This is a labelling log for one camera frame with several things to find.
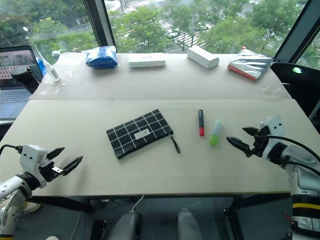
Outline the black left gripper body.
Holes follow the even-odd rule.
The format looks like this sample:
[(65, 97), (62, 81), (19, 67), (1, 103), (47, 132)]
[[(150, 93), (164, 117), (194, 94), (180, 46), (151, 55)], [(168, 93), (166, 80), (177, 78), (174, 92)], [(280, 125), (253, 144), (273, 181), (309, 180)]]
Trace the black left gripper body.
[(50, 183), (54, 179), (56, 179), (59, 175), (63, 173), (63, 170), (57, 166), (52, 161), (46, 166), (41, 166), (39, 168), (40, 174), (43, 176), (47, 183)]

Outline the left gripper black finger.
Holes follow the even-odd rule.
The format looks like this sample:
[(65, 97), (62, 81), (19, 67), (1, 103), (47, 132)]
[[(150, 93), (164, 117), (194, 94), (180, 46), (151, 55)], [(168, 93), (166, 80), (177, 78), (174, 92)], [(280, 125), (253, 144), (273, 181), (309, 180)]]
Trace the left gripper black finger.
[(70, 163), (68, 163), (63, 169), (61, 175), (66, 176), (70, 172), (72, 172), (83, 160), (83, 156), (78, 156), (75, 159), (73, 159)]
[(56, 158), (65, 148), (64, 147), (58, 147), (55, 148), (53, 150), (51, 150), (50, 152), (47, 153), (46, 158), (48, 160), (53, 160), (54, 158)]

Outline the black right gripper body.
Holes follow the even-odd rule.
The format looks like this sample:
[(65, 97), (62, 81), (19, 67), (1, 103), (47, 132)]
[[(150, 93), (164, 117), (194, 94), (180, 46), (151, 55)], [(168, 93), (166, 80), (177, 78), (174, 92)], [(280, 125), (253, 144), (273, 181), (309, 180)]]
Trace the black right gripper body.
[(245, 153), (248, 158), (252, 155), (256, 155), (260, 158), (262, 157), (263, 152), (269, 143), (269, 139), (264, 136), (267, 136), (268, 134), (270, 134), (270, 130), (267, 126), (260, 128), (259, 134), (254, 136), (253, 148), (250, 149), (248, 153)]

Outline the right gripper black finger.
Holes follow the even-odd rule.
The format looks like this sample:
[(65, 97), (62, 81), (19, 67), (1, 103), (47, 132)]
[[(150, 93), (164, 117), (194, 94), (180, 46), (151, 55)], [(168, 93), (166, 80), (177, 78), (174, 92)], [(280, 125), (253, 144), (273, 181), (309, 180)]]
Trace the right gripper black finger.
[(252, 126), (247, 126), (242, 128), (243, 131), (245, 131), (248, 135), (250, 136), (256, 136), (260, 132), (260, 128), (252, 127)]
[(227, 136), (226, 140), (235, 148), (237, 148), (238, 150), (244, 152), (244, 153), (248, 153), (250, 151), (250, 146), (246, 143), (244, 143), (243, 141), (241, 141), (240, 139), (233, 137), (233, 136)]

